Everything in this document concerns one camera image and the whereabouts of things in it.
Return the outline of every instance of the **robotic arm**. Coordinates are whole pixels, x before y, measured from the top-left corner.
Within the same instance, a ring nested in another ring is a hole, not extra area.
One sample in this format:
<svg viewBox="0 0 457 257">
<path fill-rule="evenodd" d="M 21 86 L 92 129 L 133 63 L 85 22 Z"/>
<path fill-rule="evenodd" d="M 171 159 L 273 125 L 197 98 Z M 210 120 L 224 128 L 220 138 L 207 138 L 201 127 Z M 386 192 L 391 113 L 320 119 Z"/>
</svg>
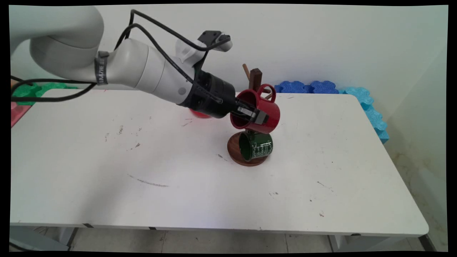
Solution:
<svg viewBox="0 0 457 257">
<path fill-rule="evenodd" d="M 133 10 L 131 23 L 134 13 L 149 18 Z M 9 15 L 10 56 L 22 41 L 30 39 L 33 60 L 49 73 L 99 85 L 123 84 L 215 118 L 231 112 L 257 124 L 268 120 L 264 112 L 236 98 L 233 85 L 201 70 L 208 51 L 180 39 L 175 56 L 166 56 L 153 39 L 156 48 L 128 38 L 129 31 L 124 31 L 126 39 L 121 38 L 113 52 L 101 52 L 104 24 L 93 6 L 10 5 Z M 205 31 L 193 43 L 206 48 L 224 40 L 214 50 L 226 52 L 232 47 L 229 38 L 220 31 Z"/>
</svg>

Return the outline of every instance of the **green mug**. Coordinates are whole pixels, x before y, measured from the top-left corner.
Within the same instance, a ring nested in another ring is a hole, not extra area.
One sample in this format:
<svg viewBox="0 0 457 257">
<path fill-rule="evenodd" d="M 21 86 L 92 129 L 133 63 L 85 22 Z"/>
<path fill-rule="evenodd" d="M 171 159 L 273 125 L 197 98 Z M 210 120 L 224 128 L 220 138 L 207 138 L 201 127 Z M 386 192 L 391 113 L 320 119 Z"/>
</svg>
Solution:
<svg viewBox="0 0 457 257">
<path fill-rule="evenodd" d="M 244 131 L 239 135 L 238 144 L 245 161 L 270 155 L 273 151 L 273 139 L 270 134 Z"/>
</svg>

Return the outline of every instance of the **mug handle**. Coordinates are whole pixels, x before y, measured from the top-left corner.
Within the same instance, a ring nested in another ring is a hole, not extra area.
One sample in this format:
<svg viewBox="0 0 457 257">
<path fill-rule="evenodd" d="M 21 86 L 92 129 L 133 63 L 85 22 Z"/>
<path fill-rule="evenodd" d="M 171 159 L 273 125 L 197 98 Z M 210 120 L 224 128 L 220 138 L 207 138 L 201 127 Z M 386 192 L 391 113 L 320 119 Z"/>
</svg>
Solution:
<svg viewBox="0 0 457 257">
<path fill-rule="evenodd" d="M 269 101 L 269 102 L 275 102 L 276 100 L 276 90 L 275 88 L 270 85 L 270 84 L 263 84 L 259 87 L 259 89 L 257 90 L 257 94 L 260 96 L 263 92 L 263 89 L 266 88 L 266 87 L 270 87 L 271 88 L 271 99 L 270 100 L 265 100 L 265 101 Z"/>
</svg>

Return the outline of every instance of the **floor tile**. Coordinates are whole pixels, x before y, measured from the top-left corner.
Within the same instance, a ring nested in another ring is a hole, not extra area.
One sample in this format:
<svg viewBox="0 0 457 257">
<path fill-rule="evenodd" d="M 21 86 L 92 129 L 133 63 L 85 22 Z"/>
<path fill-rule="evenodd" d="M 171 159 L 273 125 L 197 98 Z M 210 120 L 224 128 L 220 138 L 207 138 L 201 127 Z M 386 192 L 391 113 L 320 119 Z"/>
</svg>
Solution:
<svg viewBox="0 0 457 257">
<path fill-rule="evenodd" d="M 168 231 L 164 253 L 286 253 L 284 234 Z"/>
<path fill-rule="evenodd" d="M 405 238 L 405 239 L 402 239 L 402 240 L 394 243 L 393 245 L 390 245 L 390 246 L 382 249 L 380 252 L 384 252 L 384 251 L 412 251 L 412 250 L 413 249 L 409 245 L 408 239 Z"/>
<path fill-rule="evenodd" d="M 165 231 L 79 228 L 72 251 L 160 252 Z"/>
<path fill-rule="evenodd" d="M 407 239 L 413 251 L 425 251 L 418 237 L 408 237 Z"/>
<path fill-rule="evenodd" d="M 332 252 L 327 236 L 286 234 L 289 253 Z"/>
</svg>

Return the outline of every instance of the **white table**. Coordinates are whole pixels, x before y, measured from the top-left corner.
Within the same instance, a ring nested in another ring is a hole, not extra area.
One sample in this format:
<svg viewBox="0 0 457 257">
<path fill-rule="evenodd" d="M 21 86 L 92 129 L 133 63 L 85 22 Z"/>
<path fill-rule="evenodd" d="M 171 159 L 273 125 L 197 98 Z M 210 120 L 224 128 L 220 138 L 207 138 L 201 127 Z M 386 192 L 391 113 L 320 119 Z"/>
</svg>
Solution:
<svg viewBox="0 0 457 257">
<path fill-rule="evenodd" d="M 10 224 L 320 234 L 340 251 L 428 232 L 354 96 L 276 102 L 274 150 L 255 167 L 231 160 L 229 116 L 140 91 L 36 103 L 11 129 Z"/>
</svg>

